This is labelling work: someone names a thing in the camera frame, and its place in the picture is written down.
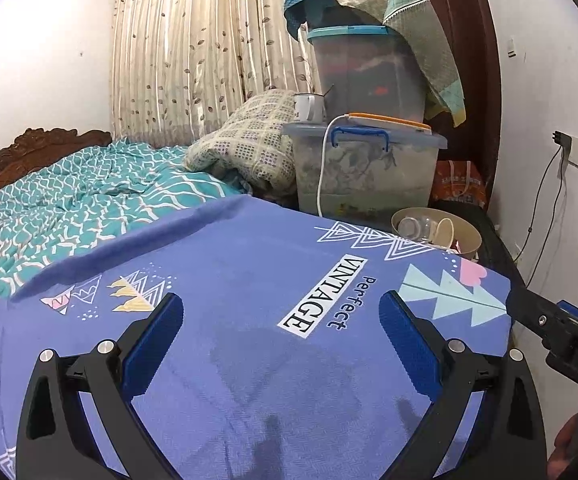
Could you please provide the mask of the right hand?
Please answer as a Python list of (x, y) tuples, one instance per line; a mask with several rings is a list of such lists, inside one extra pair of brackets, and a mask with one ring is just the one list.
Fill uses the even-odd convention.
[(556, 480), (567, 469), (578, 452), (578, 414), (560, 428), (554, 440), (554, 450), (547, 461), (547, 479)]

